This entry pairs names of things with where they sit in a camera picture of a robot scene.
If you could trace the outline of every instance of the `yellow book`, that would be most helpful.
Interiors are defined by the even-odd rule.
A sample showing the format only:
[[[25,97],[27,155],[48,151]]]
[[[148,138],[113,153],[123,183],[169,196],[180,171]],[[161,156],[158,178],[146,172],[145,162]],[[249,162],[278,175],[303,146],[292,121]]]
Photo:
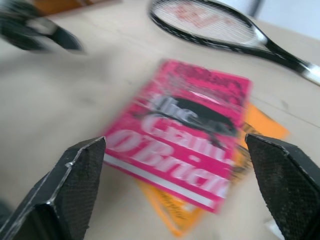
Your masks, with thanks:
[[[249,104],[245,123],[242,126],[242,131],[239,133],[237,151],[233,157],[235,161],[231,176],[233,184],[238,183],[253,168],[248,147],[245,143],[245,135],[248,133],[284,139],[289,132],[279,123],[257,109],[254,105]],[[137,182],[157,214],[177,237],[186,234],[205,212],[203,209],[195,207],[148,183],[139,180],[137,180]]]

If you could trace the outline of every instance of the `book cover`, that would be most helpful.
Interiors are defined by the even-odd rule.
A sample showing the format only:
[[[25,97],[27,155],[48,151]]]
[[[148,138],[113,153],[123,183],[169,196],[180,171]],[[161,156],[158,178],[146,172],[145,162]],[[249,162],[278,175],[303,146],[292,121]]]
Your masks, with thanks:
[[[249,103],[245,115],[245,122],[238,134],[237,150],[233,156],[235,166],[232,168],[232,185],[239,183],[253,168],[248,147],[244,141],[246,134],[249,133],[284,139],[289,132],[285,127]],[[137,183],[156,213],[162,218],[169,230],[177,237],[182,237],[188,233],[205,213],[203,209],[151,184],[140,180],[137,180]]]
[[[105,163],[217,212],[230,186],[251,82],[164,61],[105,132]]]

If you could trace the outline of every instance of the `white table surface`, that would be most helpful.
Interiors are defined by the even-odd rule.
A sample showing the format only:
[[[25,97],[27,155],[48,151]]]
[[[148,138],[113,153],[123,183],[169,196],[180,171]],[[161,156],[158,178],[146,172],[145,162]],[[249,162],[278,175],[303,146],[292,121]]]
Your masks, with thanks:
[[[86,54],[52,45],[32,54],[0,42],[0,198],[16,207],[64,150],[98,136],[152,76],[174,58],[247,77],[251,102],[284,125],[288,142],[320,164],[320,87],[256,57],[177,39],[147,17],[147,0],[111,0],[53,20],[78,36]],[[262,22],[280,46],[320,64],[320,42]],[[206,214],[187,240],[275,240],[271,215],[252,172],[220,215]],[[86,240],[175,239],[133,179],[104,166]]]

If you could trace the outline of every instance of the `black and white racket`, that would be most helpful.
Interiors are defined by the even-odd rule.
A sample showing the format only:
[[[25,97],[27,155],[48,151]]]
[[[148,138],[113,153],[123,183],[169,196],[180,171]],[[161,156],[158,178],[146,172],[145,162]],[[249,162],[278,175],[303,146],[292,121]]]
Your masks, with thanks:
[[[320,66],[285,51],[248,17],[220,2],[153,0],[149,14],[160,28],[183,40],[264,58],[320,85]]]

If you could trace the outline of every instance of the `orange paper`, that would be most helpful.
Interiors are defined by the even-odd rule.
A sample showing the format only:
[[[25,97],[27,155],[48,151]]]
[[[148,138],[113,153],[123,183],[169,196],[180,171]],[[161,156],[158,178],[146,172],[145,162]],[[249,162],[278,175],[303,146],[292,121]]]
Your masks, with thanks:
[[[239,133],[237,151],[233,157],[235,161],[231,177],[233,184],[243,179],[253,167],[247,144],[245,143],[245,136],[248,133],[261,134],[276,139],[283,139],[288,135],[288,131],[283,126],[265,115],[254,105],[249,104],[245,123]],[[205,212],[203,209],[195,207],[150,184],[139,180],[137,182],[155,211],[177,237],[186,234]]]
[[[45,15],[86,7],[106,0],[33,0],[34,6]]]

